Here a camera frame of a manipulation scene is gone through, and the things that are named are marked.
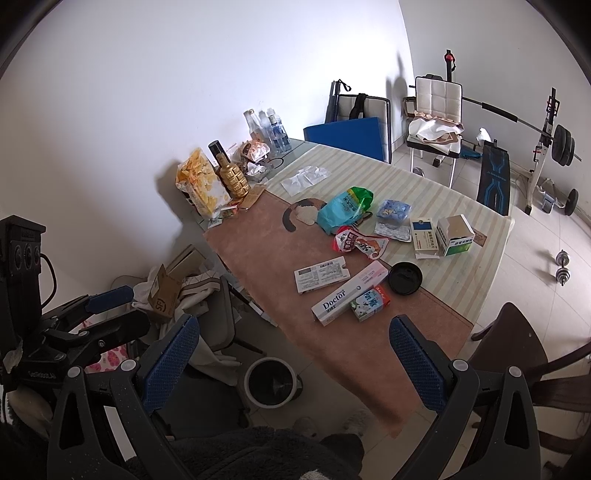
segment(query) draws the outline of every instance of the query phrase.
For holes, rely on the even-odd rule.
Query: brown table cover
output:
[[[294,270],[343,255],[353,277],[371,262],[357,250],[335,252],[333,236],[318,225],[300,222],[295,215],[291,217],[296,230],[288,232],[282,223],[287,207],[285,201],[264,192],[248,211],[207,230],[205,238],[286,337],[354,393],[395,437],[420,400],[390,347],[392,317],[408,315],[450,358],[460,351],[472,325],[423,288],[399,296],[386,286],[391,302],[381,312],[360,323],[347,310],[322,326],[311,307],[340,284],[298,295]]]

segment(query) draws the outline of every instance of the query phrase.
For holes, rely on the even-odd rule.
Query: foot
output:
[[[310,417],[301,417],[297,419],[292,429],[309,439],[315,439],[318,436],[318,427]]]
[[[343,433],[353,433],[359,438],[363,437],[369,427],[371,413],[365,408],[354,411],[343,425]]]

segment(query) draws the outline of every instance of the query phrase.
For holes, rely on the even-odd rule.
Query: green and white box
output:
[[[436,234],[444,257],[467,252],[474,241],[474,230],[463,215],[439,219]]]

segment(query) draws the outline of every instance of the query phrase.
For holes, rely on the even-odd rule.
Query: golden grenade-shaped bottle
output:
[[[230,195],[237,199],[245,197],[251,187],[240,170],[240,167],[230,161],[222,144],[218,140],[209,144],[209,150],[220,164],[218,175],[220,175]]]

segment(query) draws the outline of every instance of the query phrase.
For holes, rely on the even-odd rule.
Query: striped cloth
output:
[[[324,167],[331,175],[300,194],[289,196],[281,181],[308,165]],[[353,186],[374,193],[370,208],[374,216],[359,228],[365,234],[374,231],[375,212],[382,201],[392,199],[411,205],[411,217],[429,217],[435,223],[439,218],[463,213],[472,228],[486,235],[484,247],[473,244],[468,252],[450,257],[417,260],[412,242],[395,240],[390,241],[382,256],[389,265],[401,261],[417,264],[423,272],[423,288],[475,324],[501,263],[513,220],[432,180],[324,145],[317,145],[279,172],[269,181],[267,189],[288,203],[304,198],[328,202]]]

